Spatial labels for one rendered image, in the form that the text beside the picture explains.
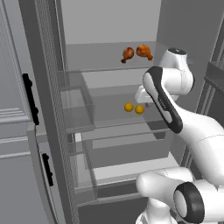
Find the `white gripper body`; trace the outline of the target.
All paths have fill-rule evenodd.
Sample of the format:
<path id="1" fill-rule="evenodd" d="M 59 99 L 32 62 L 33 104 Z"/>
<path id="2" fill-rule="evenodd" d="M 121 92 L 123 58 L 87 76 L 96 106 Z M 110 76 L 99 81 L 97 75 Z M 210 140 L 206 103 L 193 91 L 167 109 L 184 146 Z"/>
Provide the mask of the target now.
<path id="1" fill-rule="evenodd" d="M 153 103 L 152 98 L 144 89 L 144 86 L 140 86 L 136 91 L 135 100 L 138 104 L 151 105 Z"/>

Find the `clear door shelf bin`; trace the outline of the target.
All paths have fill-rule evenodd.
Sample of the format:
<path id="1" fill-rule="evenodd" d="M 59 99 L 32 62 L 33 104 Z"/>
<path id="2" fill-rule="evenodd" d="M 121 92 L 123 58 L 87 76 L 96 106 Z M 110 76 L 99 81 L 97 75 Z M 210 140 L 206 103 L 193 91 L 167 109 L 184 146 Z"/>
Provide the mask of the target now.
<path id="1" fill-rule="evenodd" d="M 85 141 L 68 144 L 73 188 L 79 207 L 97 201 L 97 184 Z"/>
<path id="2" fill-rule="evenodd" d="M 94 130 L 95 104 L 81 71 L 61 71 L 58 77 L 66 132 Z"/>

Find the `grey freezer drawer front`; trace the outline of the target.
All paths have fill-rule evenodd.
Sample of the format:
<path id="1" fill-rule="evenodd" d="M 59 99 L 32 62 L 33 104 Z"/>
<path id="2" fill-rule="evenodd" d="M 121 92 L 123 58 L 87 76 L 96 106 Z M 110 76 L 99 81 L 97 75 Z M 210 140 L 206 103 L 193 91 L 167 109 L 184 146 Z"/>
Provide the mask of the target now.
<path id="1" fill-rule="evenodd" d="M 27 126 L 28 144 L 31 152 L 32 166 L 38 186 L 39 195 L 50 224 L 66 224 L 63 211 L 50 187 L 47 171 L 36 138 L 36 125 L 29 122 Z"/>

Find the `grey fridge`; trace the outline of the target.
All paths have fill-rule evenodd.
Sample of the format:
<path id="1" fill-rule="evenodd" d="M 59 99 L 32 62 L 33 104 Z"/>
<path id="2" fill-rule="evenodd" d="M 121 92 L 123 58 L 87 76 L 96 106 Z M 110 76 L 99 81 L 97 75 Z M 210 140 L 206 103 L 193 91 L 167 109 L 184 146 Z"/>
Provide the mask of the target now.
<path id="1" fill-rule="evenodd" d="M 224 224 L 224 0 L 61 0 L 80 224 Z"/>

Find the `grey fridge crisper drawer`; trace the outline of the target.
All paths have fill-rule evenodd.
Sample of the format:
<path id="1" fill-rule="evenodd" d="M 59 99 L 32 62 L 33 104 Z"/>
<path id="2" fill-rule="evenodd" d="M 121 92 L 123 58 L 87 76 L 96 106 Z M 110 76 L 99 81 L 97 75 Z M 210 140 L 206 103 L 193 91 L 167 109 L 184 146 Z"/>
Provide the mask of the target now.
<path id="1" fill-rule="evenodd" d="M 173 140 L 168 129 L 85 141 L 93 168 L 167 158 Z"/>

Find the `grey fridge door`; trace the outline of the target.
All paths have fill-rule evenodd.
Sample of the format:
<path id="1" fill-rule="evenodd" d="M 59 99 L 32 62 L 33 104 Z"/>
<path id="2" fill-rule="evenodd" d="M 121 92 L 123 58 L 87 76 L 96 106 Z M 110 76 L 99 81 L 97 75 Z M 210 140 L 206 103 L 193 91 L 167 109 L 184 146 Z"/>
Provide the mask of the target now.
<path id="1" fill-rule="evenodd" d="M 206 66 L 206 75 L 195 112 L 214 118 L 224 128 L 224 18 L 212 58 Z"/>
<path id="2" fill-rule="evenodd" d="M 66 224 L 80 224 L 47 0 L 18 0 Z"/>

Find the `brown chicken drumstick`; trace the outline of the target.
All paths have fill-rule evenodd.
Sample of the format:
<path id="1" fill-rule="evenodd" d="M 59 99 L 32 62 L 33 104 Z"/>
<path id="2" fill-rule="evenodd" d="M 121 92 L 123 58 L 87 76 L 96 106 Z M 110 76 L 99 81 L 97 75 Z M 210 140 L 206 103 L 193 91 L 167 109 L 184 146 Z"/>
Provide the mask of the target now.
<path id="1" fill-rule="evenodd" d="M 148 60 L 152 60 L 151 50 L 147 45 L 139 45 L 136 48 L 136 54 L 140 57 L 146 57 Z"/>
<path id="2" fill-rule="evenodd" d="M 123 50 L 121 62 L 125 63 L 127 60 L 132 59 L 134 56 L 134 50 L 131 47 L 127 47 Z"/>

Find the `glass fridge shelf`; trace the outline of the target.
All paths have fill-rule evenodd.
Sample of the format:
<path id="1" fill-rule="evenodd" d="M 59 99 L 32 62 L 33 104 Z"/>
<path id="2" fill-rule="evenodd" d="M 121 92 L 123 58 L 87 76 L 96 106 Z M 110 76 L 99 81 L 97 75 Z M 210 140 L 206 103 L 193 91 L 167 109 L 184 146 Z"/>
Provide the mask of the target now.
<path id="1" fill-rule="evenodd" d="M 138 105 L 135 100 L 138 85 L 122 87 L 98 87 L 89 90 L 94 101 L 94 124 L 97 128 L 135 123 L 147 123 L 152 130 L 166 129 L 167 125 L 154 104 L 146 107 L 141 115 L 135 110 L 126 112 L 127 102 Z"/>
<path id="2" fill-rule="evenodd" d="M 134 54 L 126 63 L 121 62 L 124 49 L 131 47 L 135 51 L 142 44 L 150 48 L 152 60 Z M 148 68 L 158 65 L 167 49 L 168 46 L 157 41 L 67 45 L 66 69 L 86 73 Z"/>

